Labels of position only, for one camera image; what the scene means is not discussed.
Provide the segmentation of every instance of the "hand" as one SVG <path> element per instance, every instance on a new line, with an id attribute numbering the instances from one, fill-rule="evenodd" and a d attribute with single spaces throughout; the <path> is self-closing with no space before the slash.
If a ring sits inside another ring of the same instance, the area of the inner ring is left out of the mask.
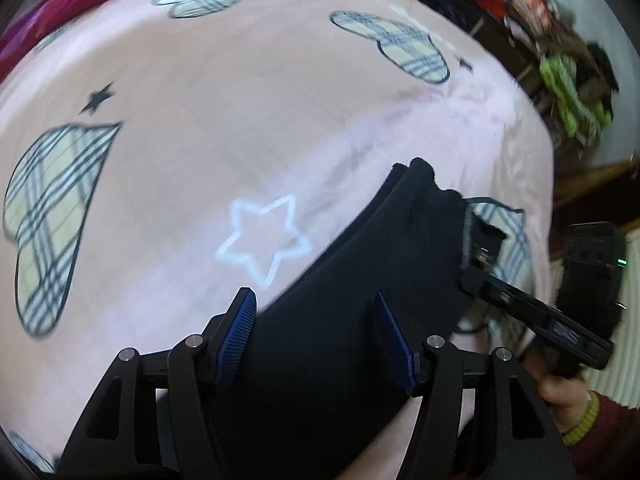
<path id="1" fill-rule="evenodd" d="M 551 375 L 545 355 L 536 347 L 527 350 L 522 365 L 536 380 L 540 397 L 552 404 L 551 417 L 558 431 L 566 433 L 580 423 L 589 407 L 587 383 Z"/>

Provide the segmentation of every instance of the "bed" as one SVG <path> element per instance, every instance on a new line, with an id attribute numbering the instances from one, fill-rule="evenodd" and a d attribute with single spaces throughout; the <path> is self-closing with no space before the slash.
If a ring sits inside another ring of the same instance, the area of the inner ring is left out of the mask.
<path id="1" fill-rule="evenodd" d="M 108 0 L 42 36 L 0 84 L 0 424 L 48 460 L 120 349 L 268 308 L 395 162 L 523 209 L 549 300 L 548 132 L 419 2 Z M 394 478 L 418 404 L 342 477 Z"/>

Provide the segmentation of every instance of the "blue gripper pad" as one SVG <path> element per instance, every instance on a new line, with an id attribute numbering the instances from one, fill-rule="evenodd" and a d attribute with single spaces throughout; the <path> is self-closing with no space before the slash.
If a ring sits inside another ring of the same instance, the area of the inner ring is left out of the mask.
<path id="1" fill-rule="evenodd" d="M 209 351 L 216 356 L 214 384 L 219 390 L 229 386 L 236 378 L 240 359 L 254 327 L 255 316 L 255 294 L 244 286 L 238 290 L 209 344 Z"/>
<path id="2" fill-rule="evenodd" d="M 406 335 L 403 333 L 382 291 L 376 294 L 373 309 L 374 318 L 382 336 L 382 346 L 391 371 L 398 384 L 404 388 L 407 394 L 414 396 L 418 394 L 418 386 L 422 381 L 421 377 L 418 376 L 420 375 L 421 367 L 421 338 L 420 336 L 412 336 L 416 332 L 415 327 L 406 327 L 409 333 Z"/>

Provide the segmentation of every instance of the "light blue star outline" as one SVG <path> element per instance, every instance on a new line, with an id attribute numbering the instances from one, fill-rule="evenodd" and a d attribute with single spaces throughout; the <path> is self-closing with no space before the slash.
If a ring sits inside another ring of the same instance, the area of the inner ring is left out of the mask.
<path id="1" fill-rule="evenodd" d="M 283 232 L 289 234 L 298 241 L 296 247 L 288 250 L 277 250 L 273 255 L 271 267 L 266 275 L 260 272 L 255 261 L 253 253 L 238 253 L 229 249 L 238 238 L 242 236 L 244 229 L 242 228 L 242 212 L 251 213 L 254 216 L 264 216 L 281 205 L 287 206 L 287 216 L 282 225 Z M 220 262 L 233 265 L 244 265 L 254 282 L 262 288 L 268 288 L 276 277 L 278 267 L 285 258 L 299 258 L 304 254 L 309 254 L 313 250 L 311 241 L 303 235 L 294 225 L 294 217 L 296 214 L 296 197 L 292 194 L 283 196 L 275 202 L 271 202 L 264 207 L 257 206 L 251 202 L 242 199 L 235 199 L 229 204 L 229 215 L 231 217 L 231 227 L 234 232 L 227 238 L 216 251 L 216 259 Z"/>

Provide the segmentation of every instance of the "maroon sleeve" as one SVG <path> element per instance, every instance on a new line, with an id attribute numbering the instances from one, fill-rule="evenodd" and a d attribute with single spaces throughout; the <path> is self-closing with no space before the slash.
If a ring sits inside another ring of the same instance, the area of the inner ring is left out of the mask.
<path id="1" fill-rule="evenodd" d="M 589 479 L 639 420 L 638 409 L 626 408 L 608 397 L 600 397 L 600 411 L 591 428 L 578 444 L 569 447 L 578 478 Z"/>

